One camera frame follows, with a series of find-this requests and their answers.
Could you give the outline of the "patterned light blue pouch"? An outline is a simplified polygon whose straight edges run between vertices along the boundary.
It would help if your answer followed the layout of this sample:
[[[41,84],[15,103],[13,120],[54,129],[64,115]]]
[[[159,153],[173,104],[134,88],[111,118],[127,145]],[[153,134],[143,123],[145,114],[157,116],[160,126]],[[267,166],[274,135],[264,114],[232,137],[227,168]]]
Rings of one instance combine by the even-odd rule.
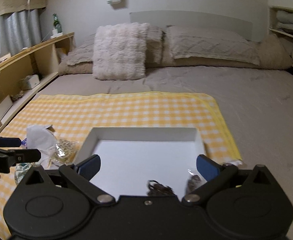
[[[29,169],[32,167],[32,163],[20,163],[16,165],[15,173],[14,173],[14,179],[16,185],[19,185],[19,183],[23,180],[26,173],[29,171]]]

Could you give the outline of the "beige bed pillow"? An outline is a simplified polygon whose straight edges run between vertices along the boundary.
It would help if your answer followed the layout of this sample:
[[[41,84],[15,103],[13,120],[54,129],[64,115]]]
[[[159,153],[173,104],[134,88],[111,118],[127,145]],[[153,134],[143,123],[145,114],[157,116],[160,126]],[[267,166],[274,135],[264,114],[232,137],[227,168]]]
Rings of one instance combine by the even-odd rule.
[[[260,66],[256,47],[241,35],[223,29],[169,26],[163,41],[161,65]]]
[[[60,76],[68,74],[92,74],[95,34],[87,37],[81,46],[68,53],[59,64]],[[159,67],[163,57],[164,31],[153,25],[146,36],[146,68]]]

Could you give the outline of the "dark item in clear bag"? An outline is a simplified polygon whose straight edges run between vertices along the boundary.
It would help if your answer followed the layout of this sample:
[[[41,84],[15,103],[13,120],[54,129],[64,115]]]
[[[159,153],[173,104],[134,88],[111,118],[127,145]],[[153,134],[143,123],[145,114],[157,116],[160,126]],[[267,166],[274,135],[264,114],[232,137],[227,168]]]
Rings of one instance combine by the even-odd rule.
[[[185,187],[185,194],[190,194],[199,187],[202,187],[207,182],[204,177],[196,170],[188,170],[188,173],[189,177]]]

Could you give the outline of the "white shallow cardboard box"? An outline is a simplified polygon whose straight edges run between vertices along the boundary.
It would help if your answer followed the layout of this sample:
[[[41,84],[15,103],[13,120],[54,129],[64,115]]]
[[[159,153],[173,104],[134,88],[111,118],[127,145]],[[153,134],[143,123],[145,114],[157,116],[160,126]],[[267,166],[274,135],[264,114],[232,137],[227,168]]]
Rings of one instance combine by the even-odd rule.
[[[150,180],[185,195],[196,159],[206,150],[196,128],[93,128],[74,163],[97,154],[101,169],[90,180],[114,196],[145,196]]]

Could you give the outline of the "fluffy beige bolster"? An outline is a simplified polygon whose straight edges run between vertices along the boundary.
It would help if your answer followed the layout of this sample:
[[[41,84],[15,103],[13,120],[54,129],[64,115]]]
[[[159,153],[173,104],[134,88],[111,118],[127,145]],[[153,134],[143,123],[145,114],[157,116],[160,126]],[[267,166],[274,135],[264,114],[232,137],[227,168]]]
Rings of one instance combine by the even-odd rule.
[[[267,35],[258,45],[257,51],[262,69],[285,70],[293,64],[290,55],[275,34]]]

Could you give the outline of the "white headboard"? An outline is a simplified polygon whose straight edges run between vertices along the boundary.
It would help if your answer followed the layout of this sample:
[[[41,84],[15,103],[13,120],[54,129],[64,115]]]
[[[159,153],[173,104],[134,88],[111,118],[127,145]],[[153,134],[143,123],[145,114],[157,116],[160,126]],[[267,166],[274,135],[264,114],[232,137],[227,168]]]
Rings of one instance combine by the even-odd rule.
[[[253,23],[238,18],[195,11],[152,10],[131,12],[130,21],[149,23],[165,29],[168,25],[217,28],[233,31],[247,40],[252,38]]]

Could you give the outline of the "green glass bottle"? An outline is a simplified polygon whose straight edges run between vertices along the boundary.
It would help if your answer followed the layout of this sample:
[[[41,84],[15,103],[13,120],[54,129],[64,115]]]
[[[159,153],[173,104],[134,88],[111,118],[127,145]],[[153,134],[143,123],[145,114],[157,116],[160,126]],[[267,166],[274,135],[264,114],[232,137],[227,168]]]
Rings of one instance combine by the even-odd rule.
[[[57,30],[58,33],[62,33],[62,26],[60,24],[59,18],[57,14],[53,14],[53,26]]]

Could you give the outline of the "white face mask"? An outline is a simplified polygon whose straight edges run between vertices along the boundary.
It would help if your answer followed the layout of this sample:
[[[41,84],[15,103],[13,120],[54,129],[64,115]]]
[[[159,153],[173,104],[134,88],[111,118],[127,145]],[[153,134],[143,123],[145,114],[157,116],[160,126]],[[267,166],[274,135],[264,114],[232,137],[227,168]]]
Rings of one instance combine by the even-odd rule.
[[[27,148],[37,149],[41,158],[36,163],[45,169],[50,168],[51,156],[55,152],[57,139],[52,125],[33,125],[27,127]]]

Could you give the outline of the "grey window curtain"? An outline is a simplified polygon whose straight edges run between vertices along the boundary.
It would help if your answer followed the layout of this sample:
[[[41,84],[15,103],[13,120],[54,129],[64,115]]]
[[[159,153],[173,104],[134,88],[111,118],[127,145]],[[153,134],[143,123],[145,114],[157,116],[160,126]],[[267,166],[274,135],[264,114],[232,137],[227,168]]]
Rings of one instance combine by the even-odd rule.
[[[0,16],[0,57],[8,53],[15,55],[41,41],[38,9]]]

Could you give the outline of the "right side shelf unit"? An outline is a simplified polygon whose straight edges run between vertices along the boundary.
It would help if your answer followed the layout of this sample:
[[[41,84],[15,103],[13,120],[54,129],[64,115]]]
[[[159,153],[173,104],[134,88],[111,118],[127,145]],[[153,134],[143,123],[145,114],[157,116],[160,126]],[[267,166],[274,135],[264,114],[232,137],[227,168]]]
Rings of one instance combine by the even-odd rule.
[[[283,42],[293,62],[293,8],[272,5],[268,10],[269,32],[275,34]],[[289,72],[293,75],[293,65]]]

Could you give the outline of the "beige right bed pillow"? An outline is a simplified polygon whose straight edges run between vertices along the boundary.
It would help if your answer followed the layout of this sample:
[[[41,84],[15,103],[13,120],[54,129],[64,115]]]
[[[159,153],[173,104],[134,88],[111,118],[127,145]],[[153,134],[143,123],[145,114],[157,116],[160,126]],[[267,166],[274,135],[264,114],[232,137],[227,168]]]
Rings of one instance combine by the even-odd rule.
[[[260,66],[256,47],[241,35],[223,29],[169,26],[163,41],[161,65]]]

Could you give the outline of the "fluffy white square cushion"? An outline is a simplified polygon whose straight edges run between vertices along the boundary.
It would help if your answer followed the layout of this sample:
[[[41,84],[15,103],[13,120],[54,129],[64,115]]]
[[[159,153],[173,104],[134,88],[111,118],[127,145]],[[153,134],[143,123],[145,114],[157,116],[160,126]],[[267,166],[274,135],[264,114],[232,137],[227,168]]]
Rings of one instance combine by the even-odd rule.
[[[93,77],[121,81],[143,78],[149,28],[148,23],[100,26],[93,44]]]

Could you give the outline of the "yellow checkered cloth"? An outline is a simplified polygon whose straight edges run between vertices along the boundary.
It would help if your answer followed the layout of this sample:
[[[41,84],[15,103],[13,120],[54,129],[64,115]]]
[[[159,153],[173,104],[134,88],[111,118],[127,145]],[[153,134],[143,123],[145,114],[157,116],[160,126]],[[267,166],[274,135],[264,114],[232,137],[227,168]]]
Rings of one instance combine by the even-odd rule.
[[[207,94],[42,95],[1,136],[25,139],[32,125],[52,125],[58,137],[80,143],[94,127],[191,127],[198,129],[208,156],[217,163],[241,159],[219,106]]]

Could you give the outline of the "black hair ties packet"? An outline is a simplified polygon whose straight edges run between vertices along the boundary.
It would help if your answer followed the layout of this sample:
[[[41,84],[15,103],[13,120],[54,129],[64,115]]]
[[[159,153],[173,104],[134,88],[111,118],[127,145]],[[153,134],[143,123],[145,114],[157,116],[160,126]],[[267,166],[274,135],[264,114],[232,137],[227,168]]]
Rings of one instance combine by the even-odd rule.
[[[147,182],[148,192],[147,195],[150,197],[159,196],[174,196],[174,191],[169,186],[164,186],[156,180],[149,180]]]

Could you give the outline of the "wooden side shelf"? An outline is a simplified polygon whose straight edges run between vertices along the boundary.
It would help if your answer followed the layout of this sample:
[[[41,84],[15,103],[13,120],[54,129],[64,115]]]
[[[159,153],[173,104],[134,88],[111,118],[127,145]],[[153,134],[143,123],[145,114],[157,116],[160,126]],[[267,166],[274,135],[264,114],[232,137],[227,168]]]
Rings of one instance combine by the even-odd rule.
[[[0,64],[0,103],[6,97],[18,94],[19,81],[36,74],[40,83],[24,92],[22,98],[14,102],[3,117],[0,117],[0,132],[14,116],[44,87],[58,76],[60,60],[57,49],[69,53],[73,49],[74,33],[65,34],[27,48]]]

